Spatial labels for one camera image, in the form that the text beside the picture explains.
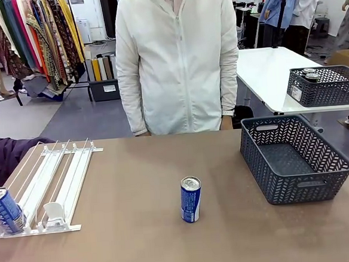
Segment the person's left hand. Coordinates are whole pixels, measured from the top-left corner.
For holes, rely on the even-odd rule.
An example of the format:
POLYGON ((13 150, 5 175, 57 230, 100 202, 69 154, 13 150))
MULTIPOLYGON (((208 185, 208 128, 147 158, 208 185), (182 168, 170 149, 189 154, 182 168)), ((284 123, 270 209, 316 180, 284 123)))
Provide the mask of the person's left hand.
POLYGON ((232 117, 223 115, 221 120, 220 130, 231 130, 233 129, 232 117))

